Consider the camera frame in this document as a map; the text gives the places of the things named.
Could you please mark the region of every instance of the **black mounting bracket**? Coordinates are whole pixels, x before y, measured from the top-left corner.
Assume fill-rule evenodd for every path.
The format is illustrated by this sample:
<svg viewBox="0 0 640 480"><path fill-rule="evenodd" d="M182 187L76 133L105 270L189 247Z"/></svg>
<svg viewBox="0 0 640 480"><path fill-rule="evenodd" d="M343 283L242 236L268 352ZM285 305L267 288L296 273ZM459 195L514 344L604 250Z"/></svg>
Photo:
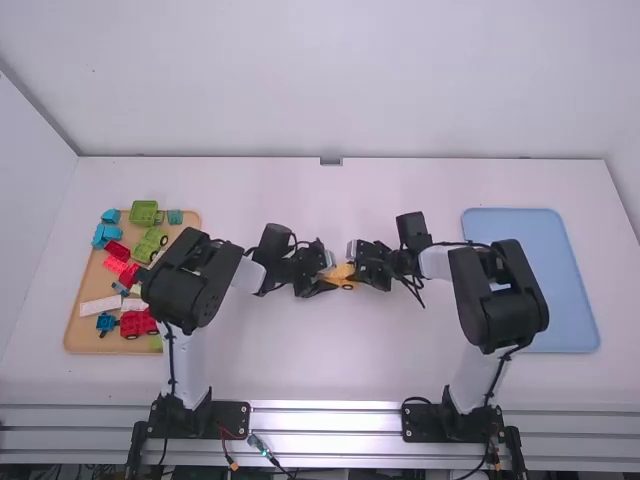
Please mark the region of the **black mounting bracket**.
<svg viewBox="0 0 640 480"><path fill-rule="evenodd" d="M489 432L502 443L504 421L498 406L479 407L461 415L455 425L447 426L442 404L408 403L403 405L402 439L407 443L485 443Z"/></svg>
<svg viewBox="0 0 640 480"><path fill-rule="evenodd" d="M171 395L151 404L147 438L244 439L249 434L251 405L248 402L211 400L211 388L195 410L187 410Z"/></svg>

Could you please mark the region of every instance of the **light blue mat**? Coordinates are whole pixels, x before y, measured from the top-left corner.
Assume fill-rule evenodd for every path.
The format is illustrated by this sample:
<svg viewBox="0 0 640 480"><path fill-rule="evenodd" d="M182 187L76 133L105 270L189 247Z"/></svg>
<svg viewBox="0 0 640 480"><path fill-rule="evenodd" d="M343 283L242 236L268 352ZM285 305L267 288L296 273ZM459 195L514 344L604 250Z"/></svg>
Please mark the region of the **light blue mat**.
<svg viewBox="0 0 640 480"><path fill-rule="evenodd" d="M525 352L590 353L600 346L587 292L560 215L538 208L471 208L462 215L467 240L515 238L549 305L549 328Z"/></svg>

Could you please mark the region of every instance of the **wooden tray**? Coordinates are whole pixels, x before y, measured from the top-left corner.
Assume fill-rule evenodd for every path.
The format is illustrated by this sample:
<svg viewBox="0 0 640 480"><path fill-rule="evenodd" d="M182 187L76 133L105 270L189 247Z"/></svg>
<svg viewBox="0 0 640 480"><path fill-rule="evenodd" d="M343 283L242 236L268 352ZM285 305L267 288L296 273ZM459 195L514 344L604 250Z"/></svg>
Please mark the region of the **wooden tray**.
<svg viewBox="0 0 640 480"><path fill-rule="evenodd" d="M118 227L122 229L122 240L120 243L132 249L140 240L145 227L139 227L129 223L129 210L121 210L120 223ZM169 225L165 211L165 219L159 228L169 233L169 243L186 228L200 228L200 216L196 212L183 212L182 225ZM100 219L100 214L96 214L96 224ZM135 340L126 340L120 336L120 327L107 333L104 338L100 338L99 331L96 330L96 320L98 315L80 317L80 304L99 298L116 295L111 288L111 283L118 280L118 275L111 270L107 270L102 262L107 258L108 253L104 250L92 250L87 262L87 268L82 277L82 283L76 296L76 301L69 317L67 330L64 335L64 348L72 353L103 353L103 354L158 354L160 353L152 346L152 337L141 335ZM129 259L129 264L136 263ZM120 318L120 310L112 310L109 313Z"/></svg>

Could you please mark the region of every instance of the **red lego brick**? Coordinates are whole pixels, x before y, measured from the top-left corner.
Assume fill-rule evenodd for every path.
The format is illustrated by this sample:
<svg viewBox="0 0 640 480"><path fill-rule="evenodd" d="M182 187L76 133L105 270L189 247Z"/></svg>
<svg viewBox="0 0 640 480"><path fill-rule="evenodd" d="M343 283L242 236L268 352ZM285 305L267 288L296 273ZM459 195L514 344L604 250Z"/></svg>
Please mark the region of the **red lego brick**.
<svg viewBox="0 0 640 480"><path fill-rule="evenodd" d="M104 249L123 262L126 262L131 258L131 250L115 240L109 240L109 243L105 245Z"/></svg>
<svg viewBox="0 0 640 480"><path fill-rule="evenodd" d="M118 275L120 275L127 269L127 264L122 260L118 260L113 255L109 255L107 258L105 258L104 262L102 262L102 265L104 265L112 272L117 273Z"/></svg>
<svg viewBox="0 0 640 480"><path fill-rule="evenodd" d="M149 314L148 308L143 312L125 312L120 317L120 336L127 340L134 340L144 334L158 333L158 324Z"/></svg>
<svg viewBox="0 0 640 480"><path fill-rule="evenodd" d="M158 330L158 323L151 316L148 308L140 312L140 327L144 333L149 335L157 335L160 333Z"/></svg>
<svg viewBox="0 0 640 480"><path fill-rule="evenodd" d="M125 287L130 289L134 283L137 283L134 279L134 275L136 271L140 268L140 265L137 263L132 263L127 266L127 269L120 274L118 281L123 284Z"/></svg>

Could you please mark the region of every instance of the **white wall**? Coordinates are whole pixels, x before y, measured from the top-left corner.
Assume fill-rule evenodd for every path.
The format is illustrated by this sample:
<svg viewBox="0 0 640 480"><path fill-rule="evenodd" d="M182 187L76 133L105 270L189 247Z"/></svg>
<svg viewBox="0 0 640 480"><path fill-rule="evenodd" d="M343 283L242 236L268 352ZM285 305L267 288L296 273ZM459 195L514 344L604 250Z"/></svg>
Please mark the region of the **white wall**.
<svg viewBox="0 0 640 480"><path fill-rule="evenodd" d="M639 233L639 18L635 0L2 2L0 57L87 155L604 157Z"/></svg>
<svg viewBox="0 0 640 480"><path fill-rule="evenodd" d="M0 72L0 358L77 161Z"/></svg>

